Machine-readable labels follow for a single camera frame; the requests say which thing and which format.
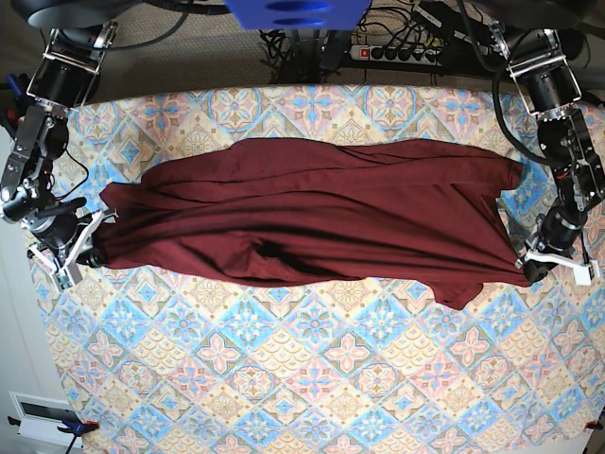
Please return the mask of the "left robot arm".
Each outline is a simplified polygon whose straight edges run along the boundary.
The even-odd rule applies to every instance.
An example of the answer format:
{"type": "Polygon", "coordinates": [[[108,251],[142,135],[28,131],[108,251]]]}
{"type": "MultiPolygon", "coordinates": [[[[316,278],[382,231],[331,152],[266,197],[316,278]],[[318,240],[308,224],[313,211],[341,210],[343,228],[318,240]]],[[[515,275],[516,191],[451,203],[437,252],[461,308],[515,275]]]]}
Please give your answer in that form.
{"type": "Polygon", "coordinates": [[[536,218],[516,265],[530,283],[562,266],[573,272],[577,285],[590,286],[601,271],[589,253],[583,229],[590,212],[604,202],[604,168],[577,105],[578,82],[556,30],[523,31],[498,22],[490,30],[494,47],[505,60],[492,87],[498,125],[522,155],[550,169],[557,189],[551,207],[536,218]],[[527,113],[537,122],[539,154],[529,151],[506,125],[499,100],[504,75],[510,76],[527,113]]]}

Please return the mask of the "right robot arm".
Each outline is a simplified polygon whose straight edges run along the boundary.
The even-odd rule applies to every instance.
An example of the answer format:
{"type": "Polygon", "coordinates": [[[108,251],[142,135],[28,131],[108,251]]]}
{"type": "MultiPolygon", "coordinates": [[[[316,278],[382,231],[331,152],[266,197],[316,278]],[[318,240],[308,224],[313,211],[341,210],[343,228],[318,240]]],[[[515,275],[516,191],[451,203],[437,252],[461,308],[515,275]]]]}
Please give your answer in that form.
{"type": "Polygon", "coordinates": [[[96,224],[77,211],[85,199],[53,193],[53,164],[66,152],[68,117],[95,90],[118,24],[52,29],[42,62],[30,80],[15,79],[21,111],[9,121],[12,150],[1,177],[1,217],[25,227],[55,270],[96,256],[96,224]]]}

